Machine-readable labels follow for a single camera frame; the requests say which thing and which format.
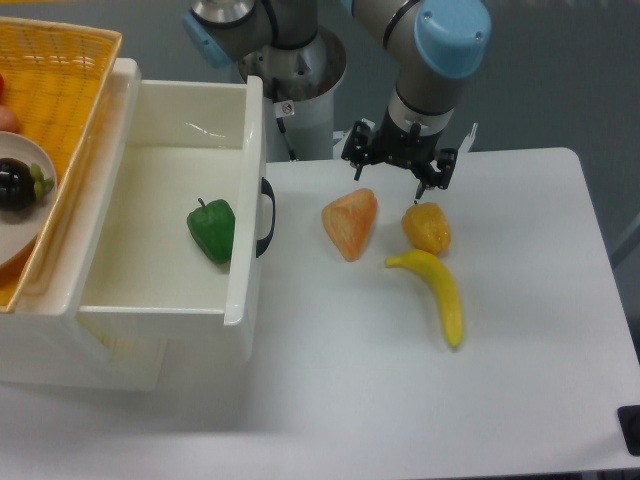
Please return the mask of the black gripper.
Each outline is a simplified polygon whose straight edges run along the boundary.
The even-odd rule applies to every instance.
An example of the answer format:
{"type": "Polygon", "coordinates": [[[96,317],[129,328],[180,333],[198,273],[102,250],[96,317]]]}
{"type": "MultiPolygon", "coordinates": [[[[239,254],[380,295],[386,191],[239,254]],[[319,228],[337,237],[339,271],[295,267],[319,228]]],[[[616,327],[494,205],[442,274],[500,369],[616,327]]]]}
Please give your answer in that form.
{"type": "Polygon", "coordinates": [[[415,199],[421,199],[427,190],[447,190],[456,167],[458,149],[444,148],[435,152],[441,133],[423,135],[421,131],[420,124],[403,130],[386,112],[373,137],[372,127],[365,120],[358,120],[346,137],[341,159],[355,170],[355,181],[359,181],[364,168],[373,163],[384,162],[411,170],[419,181],[415,199]]]}

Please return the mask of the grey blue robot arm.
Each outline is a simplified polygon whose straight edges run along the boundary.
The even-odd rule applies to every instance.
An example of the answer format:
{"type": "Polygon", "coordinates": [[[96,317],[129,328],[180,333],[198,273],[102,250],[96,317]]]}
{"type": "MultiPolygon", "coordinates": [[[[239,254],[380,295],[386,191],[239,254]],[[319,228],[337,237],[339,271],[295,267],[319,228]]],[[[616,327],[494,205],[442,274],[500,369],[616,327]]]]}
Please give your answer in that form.
{"type": "Polygon", "coordinates": [[[316,1],[195,1],[183,26],[213,67],[236,65],[275,102],[332,90],[347,68],[394,82],[377,125],[354,123],[342,158],[356,170],[386,163],[420,191],[445,189],[458,152],[439,139],[480,67],[492,31],[481,1],[347,1],[337,31],[316,1]]]}

